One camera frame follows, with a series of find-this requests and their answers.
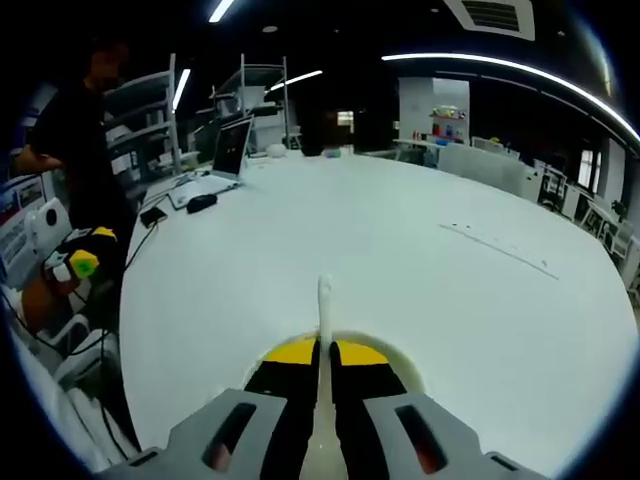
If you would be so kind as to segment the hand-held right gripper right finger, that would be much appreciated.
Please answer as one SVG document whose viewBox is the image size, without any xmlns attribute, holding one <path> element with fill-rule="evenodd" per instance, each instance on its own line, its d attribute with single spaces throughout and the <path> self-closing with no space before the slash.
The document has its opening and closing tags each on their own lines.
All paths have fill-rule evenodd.
<svg viewBox="0 0 640 480">
<path fill-rule="evenodd" d="M 497 451 L 423 392 L 411 392 L 377 350 L 329 349 L 336 433 L 350 479 L 541 479 Z"/>
</svg>

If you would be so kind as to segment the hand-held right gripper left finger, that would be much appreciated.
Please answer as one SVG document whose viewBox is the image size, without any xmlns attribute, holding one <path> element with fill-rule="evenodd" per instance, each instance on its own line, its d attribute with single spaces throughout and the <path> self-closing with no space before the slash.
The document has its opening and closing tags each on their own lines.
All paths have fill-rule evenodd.
<svg viewBox="0 0 640 480">
<path fill-rule="evenodd" d="M 268 353 L 241 389 L 228 388 L 150 448 L 101 479 L 298 479 L 319 379 L 314 337 Z"/>
</svg>

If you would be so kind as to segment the person's left hand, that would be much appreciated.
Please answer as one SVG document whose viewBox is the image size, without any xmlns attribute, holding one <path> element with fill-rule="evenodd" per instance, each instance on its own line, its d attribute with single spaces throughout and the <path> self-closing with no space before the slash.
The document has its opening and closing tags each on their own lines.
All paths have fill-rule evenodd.
<svg viewBox="0 0 640 480">
<path fill-rule="evenodd" d="M 37 333 L 59 320 L 70 319 L 73 312 L 69 295 L 79 286 L 77 278 L 58 282 L 46 273 L 37 274 L 21 294 L 27 330 Z"/>
</svg>

